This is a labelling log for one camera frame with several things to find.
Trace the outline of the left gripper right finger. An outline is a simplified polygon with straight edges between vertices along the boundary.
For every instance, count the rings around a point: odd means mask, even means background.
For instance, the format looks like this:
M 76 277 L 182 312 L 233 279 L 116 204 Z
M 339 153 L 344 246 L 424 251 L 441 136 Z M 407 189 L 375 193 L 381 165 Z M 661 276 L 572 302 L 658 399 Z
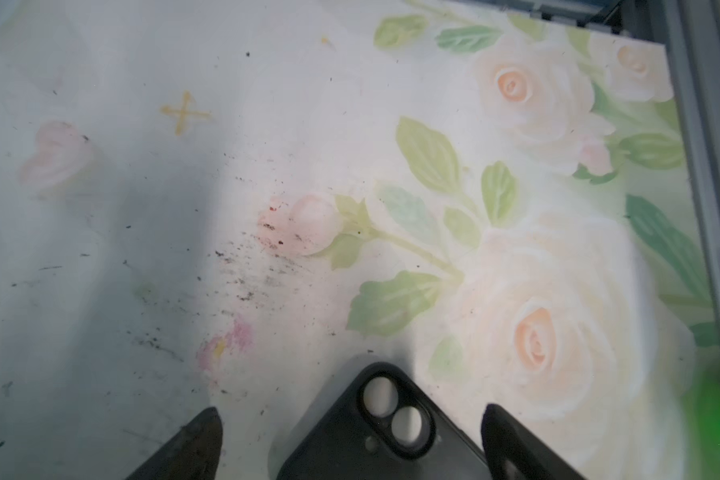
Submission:
M 584 477 L 498 404 L 481 421 L 486 463 L 494 480 L 584 480 Z

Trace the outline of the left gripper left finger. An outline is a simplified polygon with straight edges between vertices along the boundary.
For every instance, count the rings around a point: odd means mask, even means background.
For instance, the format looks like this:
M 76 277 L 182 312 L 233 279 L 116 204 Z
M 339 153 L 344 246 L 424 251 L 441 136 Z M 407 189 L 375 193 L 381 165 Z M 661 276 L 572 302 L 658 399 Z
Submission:
M 223 443 L 216 407 L 202 410 L 127 480 L 214 480 Z

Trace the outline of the black phone case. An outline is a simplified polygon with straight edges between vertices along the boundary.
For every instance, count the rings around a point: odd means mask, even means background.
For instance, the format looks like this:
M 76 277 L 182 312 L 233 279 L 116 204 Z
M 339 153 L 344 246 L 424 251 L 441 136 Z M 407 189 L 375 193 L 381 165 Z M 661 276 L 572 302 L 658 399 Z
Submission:
M 279 479 L 489 479 L 480 447 L 400 368 L 363 369 Z

